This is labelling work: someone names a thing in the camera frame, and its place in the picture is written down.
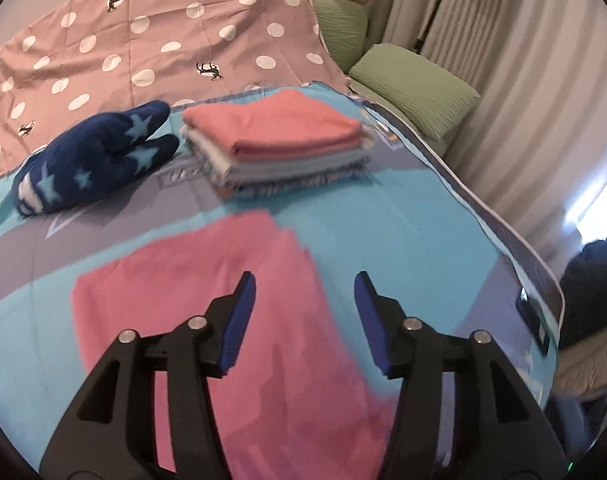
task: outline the folded gray cloth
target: folded gray cloth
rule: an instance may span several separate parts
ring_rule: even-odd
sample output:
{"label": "folded gray cloth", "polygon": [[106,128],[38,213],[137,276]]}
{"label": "folded gray cloth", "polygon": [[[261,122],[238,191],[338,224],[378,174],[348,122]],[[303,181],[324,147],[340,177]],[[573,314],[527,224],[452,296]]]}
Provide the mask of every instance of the folded gray cloth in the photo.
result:
{"label": "folded gray cloth", "polygon": [[344,168],[345,166],[365,160],[369,150],[375,144],[373,134],[369,130],[364,129],[362,146],[360,148],[309,158],[239,162],[221,150],[210,138],[193,128],[183,126],[181,134],[194,144],[197,151],[208,157],[213,170],[216,171],[218,180],[224,184],[272,182]]}

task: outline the window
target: window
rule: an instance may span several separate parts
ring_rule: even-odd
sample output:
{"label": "window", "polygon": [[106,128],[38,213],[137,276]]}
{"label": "window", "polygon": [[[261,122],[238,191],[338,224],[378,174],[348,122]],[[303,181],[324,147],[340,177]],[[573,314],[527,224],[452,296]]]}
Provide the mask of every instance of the window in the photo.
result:
{"label": "window", "polygon": [[584,244],[607,238],[607,184],[576,223]]}

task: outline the folded towel stack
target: folded towel stack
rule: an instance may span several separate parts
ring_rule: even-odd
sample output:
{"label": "folded towel stack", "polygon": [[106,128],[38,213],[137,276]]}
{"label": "folded towel stack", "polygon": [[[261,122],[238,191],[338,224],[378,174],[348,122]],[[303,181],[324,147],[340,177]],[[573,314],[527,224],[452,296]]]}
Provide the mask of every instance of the folded towel stack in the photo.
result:
{"label": "folded towel stack", "polygon": [[183,120],[184,137],[223,196],[268,196],[360,176],[374,144],[360,121],[295,89],[249,104],[196,105]]}

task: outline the metal screw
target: metal screw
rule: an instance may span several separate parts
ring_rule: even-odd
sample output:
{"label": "metal screw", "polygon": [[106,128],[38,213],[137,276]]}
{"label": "metal screw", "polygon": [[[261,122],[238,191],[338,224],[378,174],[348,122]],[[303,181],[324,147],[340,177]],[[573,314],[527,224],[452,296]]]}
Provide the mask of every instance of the metal screw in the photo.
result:
{"label": "metal screw", "polygon": [[201,330],[208,324],[208,320],[204,316],[195,316],[188,319],[188,326],[192,330]]}
{"label": "metal screw", "polygon": [[482,345],[485,345],[485,344],[489,343],[490,341],[492,341],[492,337],[485,330],[477,330],[477,332],[472,334],[472,337],[474,338],[474,340],[477,343],[480,343]]}
{"label": "metal screw", "polygon": [[120,343],[132,343],[137,337],[137,333],[134,330],[128,329],[123,330],[119,334],[119,342]]}
{"label": "metal screw", "polygon": [[423,323],[421,319],[417,319],[416,317],[407,317],[403,320],[403,327],[406,330],[421,330]]}

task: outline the dark clothing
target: dark clothing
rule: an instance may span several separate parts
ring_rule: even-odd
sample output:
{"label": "dark clothing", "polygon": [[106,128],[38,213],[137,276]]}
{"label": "dark clothing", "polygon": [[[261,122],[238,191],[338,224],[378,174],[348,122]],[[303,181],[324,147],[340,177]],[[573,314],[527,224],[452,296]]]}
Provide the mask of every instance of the dark clothing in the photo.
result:
{"label": "dark clothing", "polygon": [[566,313],[559,349],[607,327],[607,239],[587,244],[561,279]]}

